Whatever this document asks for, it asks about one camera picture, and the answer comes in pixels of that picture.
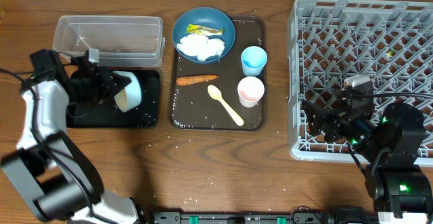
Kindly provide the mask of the white tissue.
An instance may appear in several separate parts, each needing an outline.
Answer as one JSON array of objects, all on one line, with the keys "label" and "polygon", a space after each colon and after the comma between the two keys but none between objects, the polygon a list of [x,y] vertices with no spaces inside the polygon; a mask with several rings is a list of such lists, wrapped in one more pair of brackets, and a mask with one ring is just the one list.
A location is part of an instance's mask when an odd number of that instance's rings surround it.
[{"label": "white tissue", "polygon": [[184,55],[196,57],[203,62],[210,57],[220,57],[225,49],[225,42],[219,38],[210,39],[205,35],[187,35],[180,39],[176,48]]}]

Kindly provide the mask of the yellow snack wrapper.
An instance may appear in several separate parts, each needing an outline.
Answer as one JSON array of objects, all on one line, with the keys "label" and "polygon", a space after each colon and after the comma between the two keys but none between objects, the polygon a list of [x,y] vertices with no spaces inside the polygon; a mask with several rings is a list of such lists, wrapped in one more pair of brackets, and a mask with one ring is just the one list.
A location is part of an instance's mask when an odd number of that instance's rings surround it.
[{"label": "yellow snack wrapper", "polygon": [[224,29],[216,29],[199,24],[188,24],[185,33],[189,35],[219,36],[224,33]]}]

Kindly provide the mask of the light blue bowl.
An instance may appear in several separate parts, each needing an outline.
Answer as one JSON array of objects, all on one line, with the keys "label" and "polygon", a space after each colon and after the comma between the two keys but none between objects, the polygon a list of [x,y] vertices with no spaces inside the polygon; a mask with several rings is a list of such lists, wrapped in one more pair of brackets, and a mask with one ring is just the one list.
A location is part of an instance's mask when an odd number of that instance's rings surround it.
[{"label": "light blue bowl", "polygon": [[132,72],[126,71],[114,71],[117,74],[127,76],[131,79],[131,83],[127,85],[124,89],[127,92],[128,106],[129,109],[127,112],[135,107],[137,107],[141,103],[142,99],[142,91],[141,86],[137,77]]}]

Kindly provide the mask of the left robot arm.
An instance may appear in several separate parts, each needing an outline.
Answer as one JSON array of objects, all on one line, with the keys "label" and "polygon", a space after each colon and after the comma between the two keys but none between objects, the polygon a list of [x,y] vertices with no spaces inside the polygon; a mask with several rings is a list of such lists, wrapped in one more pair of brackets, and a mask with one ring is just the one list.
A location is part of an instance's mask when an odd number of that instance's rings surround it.
[{"label": "left robot arm", "polygon": [[132,198],[104,188],[91,161],[67,136],[71,105],[100,105],[129,85],[131,72],[98,66],[97,50],[72,57],[69,76],[59,53],[42,49],[30,55],[31,77],[20,79],[26,103],[22,136],[16,151],[1,158],[1,169],[33,215],[42,222],[149,223]]}]

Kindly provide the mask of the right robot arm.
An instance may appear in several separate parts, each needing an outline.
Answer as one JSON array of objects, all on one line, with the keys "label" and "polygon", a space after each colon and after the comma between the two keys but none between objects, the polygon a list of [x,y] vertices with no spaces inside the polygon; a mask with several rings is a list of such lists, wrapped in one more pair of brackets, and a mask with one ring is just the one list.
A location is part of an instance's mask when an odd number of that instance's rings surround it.
[{"label": "right robot arm", "polygon": [[386,106],[374,125],[370,121],[373,103],[381,94],[342,89],[336,95],[341,105],[332,110],[302,101],[311,135],[322,133],[329,143],[345,139],[352,157],[360,154],[368,161],[360,170],[381,223],[431,223],[432,187],[415,163],[417,150],[426,138],[422,111],[394,102]]}]

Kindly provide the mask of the pink cup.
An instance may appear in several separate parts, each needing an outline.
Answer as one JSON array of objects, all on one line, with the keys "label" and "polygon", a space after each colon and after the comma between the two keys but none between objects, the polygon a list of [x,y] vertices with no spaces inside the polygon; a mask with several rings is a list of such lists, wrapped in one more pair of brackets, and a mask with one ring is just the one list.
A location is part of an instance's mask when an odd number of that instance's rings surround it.
[{"label": "pink cup", "polygon": [[237,93],[241,105],[246,108],[252,108],[265,94],[265,86],[257,77],[247,76],[238,83]]}]

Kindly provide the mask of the white rice pile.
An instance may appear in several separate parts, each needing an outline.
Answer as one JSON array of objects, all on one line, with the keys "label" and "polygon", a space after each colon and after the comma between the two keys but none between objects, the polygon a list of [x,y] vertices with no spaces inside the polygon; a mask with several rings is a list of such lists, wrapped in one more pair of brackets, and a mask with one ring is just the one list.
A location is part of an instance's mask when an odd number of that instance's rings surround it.
[{"label": "white rice pile", "polygon": [[114,100],[116,102],[116,105],[118,106],[118,109],[121,112],[126,112],[129,109],[127,92],[125,89],[121,90],[118,94],[116,94],[114,96]]}]

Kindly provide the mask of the light blue cup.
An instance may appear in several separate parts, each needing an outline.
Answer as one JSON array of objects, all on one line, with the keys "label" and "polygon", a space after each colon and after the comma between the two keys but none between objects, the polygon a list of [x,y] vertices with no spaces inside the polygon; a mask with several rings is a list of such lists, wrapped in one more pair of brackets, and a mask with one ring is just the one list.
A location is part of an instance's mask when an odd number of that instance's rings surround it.
[{"label": "light blue cup", "polygon": [[245,76],[258,76],[268,60],[267,52],[258,46],[249,46],[241,54],[242,70]]}]

